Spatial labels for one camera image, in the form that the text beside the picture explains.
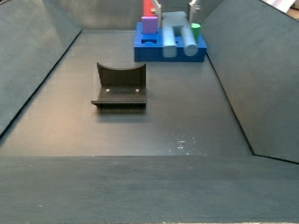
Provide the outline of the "metal gripper finger with black pad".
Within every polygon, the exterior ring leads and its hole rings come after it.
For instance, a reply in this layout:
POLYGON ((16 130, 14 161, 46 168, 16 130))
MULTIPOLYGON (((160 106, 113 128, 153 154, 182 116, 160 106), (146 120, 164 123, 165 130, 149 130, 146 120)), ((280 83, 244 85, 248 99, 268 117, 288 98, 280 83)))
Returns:
POLYGON ((200 1, 201 0, 190 0, 188 2, 188 20, 192 22, 193 15, 200 10, 200 1))

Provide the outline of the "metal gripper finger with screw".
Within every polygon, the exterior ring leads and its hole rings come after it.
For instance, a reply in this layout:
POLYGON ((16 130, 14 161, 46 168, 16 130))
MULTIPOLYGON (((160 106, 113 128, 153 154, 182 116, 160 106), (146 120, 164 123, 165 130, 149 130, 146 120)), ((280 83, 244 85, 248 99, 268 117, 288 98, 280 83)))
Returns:
POLYGON ((150 0, 153 8, 150 9, 152 13, 157 16, 157 26, 161 27, 161 5, 157 0, 150 0))

